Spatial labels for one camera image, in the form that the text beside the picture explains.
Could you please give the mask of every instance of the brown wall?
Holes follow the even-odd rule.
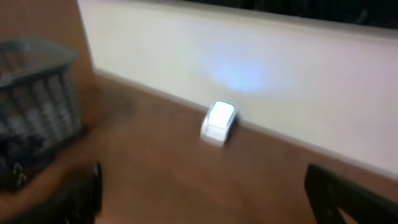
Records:
[[[92,126],[103,117],[80,12],[74,0],[0,0],[0,41],[42,37],[78,52],[73,64],[83,122]]]

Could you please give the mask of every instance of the wooden floor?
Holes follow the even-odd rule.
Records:
[[[103,165],[98,224],[315,223],[303,187],[312,162],[398,201],[397,182],[242,126],[211,147],[202,112],[99,82],[106,119],[74,146]]]

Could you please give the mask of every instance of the laundry basket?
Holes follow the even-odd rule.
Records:
[[[29,166],[81,136],[76,58],[46,40],[0,43],[0,167]]]

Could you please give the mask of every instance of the brown floor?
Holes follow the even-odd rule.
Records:
[[[103,164],[98,224],[315,223],[303,188],[311,162],[398,201],[397,182],[242,126],[211,147],[199,138],[202,112],[99,82],[107,119],[74,146]]]

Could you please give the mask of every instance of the glowing device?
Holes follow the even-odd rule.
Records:
[[[211,107],[201,125],[203,140],[222,146],[236,116],[236,108],[231,103],[217,101]]]

